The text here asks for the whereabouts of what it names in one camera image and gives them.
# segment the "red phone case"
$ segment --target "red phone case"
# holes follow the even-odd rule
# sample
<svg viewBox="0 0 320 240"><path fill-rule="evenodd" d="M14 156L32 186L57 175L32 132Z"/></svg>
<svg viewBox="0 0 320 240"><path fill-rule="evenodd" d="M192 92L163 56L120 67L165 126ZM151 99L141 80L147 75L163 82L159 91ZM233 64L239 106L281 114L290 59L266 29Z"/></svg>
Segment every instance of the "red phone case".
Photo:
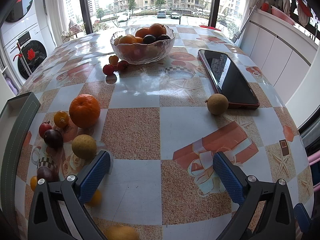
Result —
<svg viewBox="0 0 320 240"><path fill-rule="evenodd" d="M219 90L218 90L218 82L216 81L213 73L212 73L212 70L210 68L210 66L208 65L208 62L207 60L205 59L204 55L202 55L201 51L210 51L210 50L207 50L207 49L200 49L198 51L198 55L199 55L199 58L201 59L201 62L202 64L205 66L206 70L207 70L207 73L208 73L208 76L210 78L210 81L212 83L212 86L213 86L213 90L215 93L218 93L220 94ZM232 61L232 59L226 54L226 53L222 53L222 52L219 52L221 54L224 54L228 57L228 59L230 59L230 61ZM243 76L243 74L241 73L241 71L239 70L239 73L241 74L241 76L244 78L244 80L246 81L248 87L250 88L252 94L254 95L254 97L256 98L258 104L254 105L254 104L241 104L241 103L232 103L232 102L229 102L229 107L228 109L251 109L251 110L255 110L257 109L259 106L260 106L260 103L259 103L259 100L256 96L256 94L253 92L252 88L250 87L249 83L247 82L247 80L245 79L245 77Z"/></svg>

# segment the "dark purple fruit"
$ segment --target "dark purple fruit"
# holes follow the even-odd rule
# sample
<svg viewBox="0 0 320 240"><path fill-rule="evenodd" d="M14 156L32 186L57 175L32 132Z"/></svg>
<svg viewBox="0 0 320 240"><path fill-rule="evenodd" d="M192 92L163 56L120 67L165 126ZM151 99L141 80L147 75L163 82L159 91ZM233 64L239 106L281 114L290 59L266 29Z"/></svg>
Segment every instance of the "dark purple fruit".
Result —
<svg viewBox="0 0 320 240"><path fill-rule="evenodd" d="M157 41L164 41L164 40L170 40L170 37L166 34L161 34L158 38Z"/></svg>
<svg viewBox="0 0 320 240"><path fill-rule="evenodd" d="M50 148L60 148L63 146L63 137L58 130L50 129L45 131L43 140Z"/></svg>
<svg viewBox="0 0 320 240"><path fill-rule="evenodd" d="M45 179L47 182L54 182L58 180L58 175L47 166L40 166L37 169L37 179Z"/></svg>
<svg viewBox="0 0 320 240"><path fill-rule="evenodd" d="M149 34L149 35L144 36L144 38L143 38L143 43L144 43L144 44L151 44L151 43L156 42L156 40L157 40L157 39L156 39L155 36Z"/></svg>

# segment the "bowl of fruit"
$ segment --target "bowl of fruit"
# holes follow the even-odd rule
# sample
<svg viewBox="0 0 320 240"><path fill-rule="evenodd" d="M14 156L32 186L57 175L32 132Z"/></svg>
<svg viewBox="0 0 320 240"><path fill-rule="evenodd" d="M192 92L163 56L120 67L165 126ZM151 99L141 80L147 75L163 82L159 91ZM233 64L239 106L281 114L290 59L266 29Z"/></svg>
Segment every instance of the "bowl of fruit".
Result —
<svg viewBox="0 0 320 240"><path fill-rule="evenodd" d="M163 59L174 45L175 34L166 25L129 28L113 34L110 43L115 54L130 64L146 64Z"/></svg>

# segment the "metal screw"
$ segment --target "metal screw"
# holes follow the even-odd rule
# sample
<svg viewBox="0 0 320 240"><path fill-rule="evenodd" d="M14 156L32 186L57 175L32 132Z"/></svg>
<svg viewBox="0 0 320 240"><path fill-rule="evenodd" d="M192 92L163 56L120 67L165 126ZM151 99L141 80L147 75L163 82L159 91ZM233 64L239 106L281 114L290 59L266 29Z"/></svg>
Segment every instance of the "metal screw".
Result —
<svg viewBox="0 0 320 240"><path fill-rule="evenodd" d="M38 180L38 184L39 184L39 185L44 184L44 179L39 179L39 180Z"/></svg>
<svg viewBox="0 0 320 240"><path fill-rule="evenodd" d="M279 179L279 184L281 184L282 186L285 185L285 180L284 179Z"/></svg>
<svg viewBox="0 0 320 240"><path fill-rule="evenodd" d="M67 177L67 181L74 181L75 178L76 178L75 175L69 175L69 176Z"/></svg>
<svg viewBox="0 0 320 240"><path fill-rule="evenodd" d="M250 176L248 177L248 180L249 180L250 182L255 182L255 181L257 180L257 178L256 178L255 176L250 175Z"/></svg>

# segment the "blue gripper pad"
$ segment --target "blue gripper pad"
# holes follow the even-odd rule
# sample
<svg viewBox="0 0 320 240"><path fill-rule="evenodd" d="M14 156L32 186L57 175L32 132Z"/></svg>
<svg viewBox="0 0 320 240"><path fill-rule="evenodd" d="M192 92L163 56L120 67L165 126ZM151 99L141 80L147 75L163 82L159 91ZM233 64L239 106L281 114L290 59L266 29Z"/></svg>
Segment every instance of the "blue gripper pad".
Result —
<svg viewBox="0 0 320 240"><path fill-rule="evenodd" d="M294 217L297 220L302 233L307 233L311 225L311 219L302 203L296 204L293 209Z"/></svg>
<svg viewBox="0 0 320 240"><path fill-rule="evenodd" d="M81 204L87 203L92 199L93 194L98 188L104 175L109 171L111 158L108 152L104 152L98 160L94 159L94 166L88 172L88 175L79 185L78 199Z"/></svg>
<svg viewBox="0 0 320 240"><path fill-rule="evenodd" d="M222 181L232 201L241 205L244 202L242 184L226 164L224 159L217 153L213 156L213 168L220 177L220 180Z"/></svg>

